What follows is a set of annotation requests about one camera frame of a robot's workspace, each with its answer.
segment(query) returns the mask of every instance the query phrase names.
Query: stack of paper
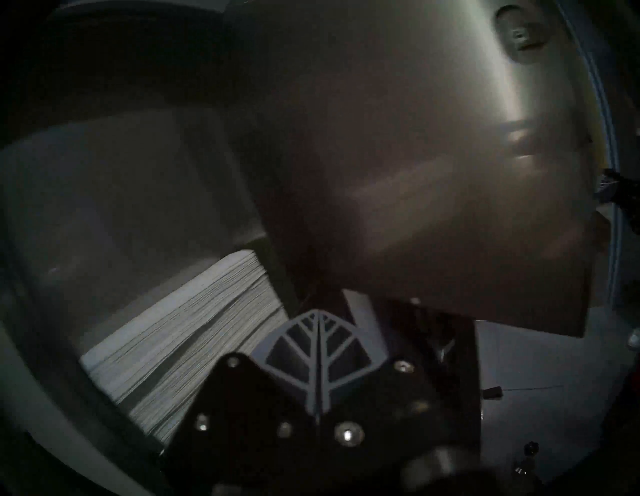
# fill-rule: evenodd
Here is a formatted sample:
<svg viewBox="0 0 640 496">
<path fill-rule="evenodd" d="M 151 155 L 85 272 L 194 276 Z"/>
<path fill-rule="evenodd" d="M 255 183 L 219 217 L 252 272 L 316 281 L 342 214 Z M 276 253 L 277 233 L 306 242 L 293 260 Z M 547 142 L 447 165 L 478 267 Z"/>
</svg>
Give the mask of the stack of paper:
<svg viewBox="0 0 640 496">
<path fill-rule="evenodd" d="M 250 353 L 286 320 L 264 268 L 244 250 L 129 321 L 81 363 L 116 403 L 142 391 L 129 415 L 167 442 L 217 359 Z"/>
</svg>

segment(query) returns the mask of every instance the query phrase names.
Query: gray plastic part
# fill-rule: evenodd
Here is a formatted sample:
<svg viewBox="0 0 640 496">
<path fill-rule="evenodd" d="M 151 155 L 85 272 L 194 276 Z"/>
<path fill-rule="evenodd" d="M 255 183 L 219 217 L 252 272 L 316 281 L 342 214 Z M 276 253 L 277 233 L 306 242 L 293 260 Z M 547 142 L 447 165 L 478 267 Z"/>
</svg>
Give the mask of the gray plastic part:
<svg viewBox="0 0 640 496">
<path fill-rule="evenodd" d="M 317 415 L 387 359 L 378 334 L 311 310 L 270 333 L 251 356 L 309 415 Z"/>
</svg>

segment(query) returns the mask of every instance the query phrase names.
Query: metal panel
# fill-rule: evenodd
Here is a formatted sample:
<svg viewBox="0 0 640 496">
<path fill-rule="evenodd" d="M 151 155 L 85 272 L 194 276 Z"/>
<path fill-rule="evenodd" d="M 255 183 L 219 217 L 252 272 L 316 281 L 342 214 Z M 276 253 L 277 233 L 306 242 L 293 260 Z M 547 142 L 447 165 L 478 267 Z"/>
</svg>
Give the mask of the metal panel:
<svg viewBox="0 0 640 496">
<path fill-rule="evenodd" d="M 498 0 L 229 7 L 232 146 L 278 178 L 332 283 L 581 335 L 594 170 L 577 54 L 535 3 L 511 4 L 546 33 L 521 62 Z"/>
</svg>

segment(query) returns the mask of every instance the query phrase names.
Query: metal plate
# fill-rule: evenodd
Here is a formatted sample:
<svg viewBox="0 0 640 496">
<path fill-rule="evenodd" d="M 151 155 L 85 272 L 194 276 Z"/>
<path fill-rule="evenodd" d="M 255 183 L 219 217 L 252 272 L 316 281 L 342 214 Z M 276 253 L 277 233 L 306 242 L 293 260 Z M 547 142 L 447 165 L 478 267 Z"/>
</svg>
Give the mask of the metal plate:
<svg viewBox="0 0 640 496">
<path fill-rule="evenodd" d="M 549 35 L 531 63 L 500 42 L 502 1 L 227 10 L 240 69 L 228 130 L 290 264 L 311 258 L 342 287 L 582 335 L 594 171 L 566 66 L 576 54 L 536 3 L 512 3 Z M 275 195 L 288 205 L 277 216 L 264 201 Z"/>
</svg>

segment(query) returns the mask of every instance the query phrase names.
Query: bolt head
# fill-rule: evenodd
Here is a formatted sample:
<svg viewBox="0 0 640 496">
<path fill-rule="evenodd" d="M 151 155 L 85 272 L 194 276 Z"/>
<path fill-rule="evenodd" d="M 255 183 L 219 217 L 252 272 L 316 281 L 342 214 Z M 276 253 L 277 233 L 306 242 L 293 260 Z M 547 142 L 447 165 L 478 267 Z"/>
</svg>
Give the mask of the bolt head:
<svg viewBox="0 0 640 496">
<path fill-rule="evenodd" d="M 415 370 L 415 367 L 406 360 L 397 360 L 394 363 L 394 369 L 403 374 L 411 374 Z"/>
<path fill-rule="evenodd" d="M 291 424 L 289 424 L 288 422 L 282 422 L 278 426 L 278 430 L 276 431 L 276 434 L 281 439 L 290 438 L 291 435 L 293 434 L 293 426 Z"/>
<path fill-rule="evenodd" d="M 355 422 L 343 422 L 336 425 L 333 430 L 335 440 L 347 448 L 353 448 L 362 443 L 364 439 L 364 430 Z"/>
<path fill-rule="evenodd" d="M 209 418 L 204 413 L 199 413 L 196 417 L 195 428 L 197 431 L 207 431 L 209 430 Z"/>
</svg>

